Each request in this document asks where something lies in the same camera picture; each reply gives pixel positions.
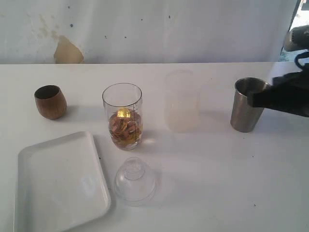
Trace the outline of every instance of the clear drinking glass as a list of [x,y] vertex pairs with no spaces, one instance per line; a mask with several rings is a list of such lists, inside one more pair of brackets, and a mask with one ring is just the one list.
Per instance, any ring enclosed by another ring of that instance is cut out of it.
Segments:
[[119,83],[104,90],[102,97],[112,141],[120,149],[135,148],[143,131],[141,89]]

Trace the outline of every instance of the brown wooden cup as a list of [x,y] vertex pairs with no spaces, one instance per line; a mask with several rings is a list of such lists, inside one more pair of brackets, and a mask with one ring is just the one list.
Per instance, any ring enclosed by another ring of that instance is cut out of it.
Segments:
[[59,118],[67,110],[66,99],[58,86],[43,86],[35,91],[34,97],[38,111],[45,118]]

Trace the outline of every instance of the white tray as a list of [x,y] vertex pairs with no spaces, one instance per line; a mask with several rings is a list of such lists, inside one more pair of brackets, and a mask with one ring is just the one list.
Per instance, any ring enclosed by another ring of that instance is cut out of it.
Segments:
[[66,135],[19,153],[15,232],[62,232],[103,216],[110,204],[91,133]]

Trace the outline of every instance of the white table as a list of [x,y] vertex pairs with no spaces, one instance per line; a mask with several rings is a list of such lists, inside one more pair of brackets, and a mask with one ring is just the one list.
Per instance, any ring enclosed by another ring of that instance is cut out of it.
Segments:
[[[179,69],[202,85],[196,132],[173,133],[164,121],[165,76]],[[0,231],[13,230],[19,151],[85,130],[94,134],[111,189],[132,156],[156,171],[158,188],[148,206],[135,208],[111,192],[108,214],[72,232],[309,231],[309,120],[266,109],[252,133],[229,124],[237,79],[293,71],[293,63],[0,65]],[[118,82],[143,91],[143,143],[130,152],[113,145],[102,106],[103,90]],[[33,93],[47,84],[66,96],[59,120],[37,112]]]

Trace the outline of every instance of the clear plastic lid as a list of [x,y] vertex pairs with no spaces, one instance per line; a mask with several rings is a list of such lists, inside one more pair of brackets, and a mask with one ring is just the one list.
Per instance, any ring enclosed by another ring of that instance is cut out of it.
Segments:
[[129,206],[148,202],[155,193],[155,174],[140,158],[128,158],[115,177],[115,192]]

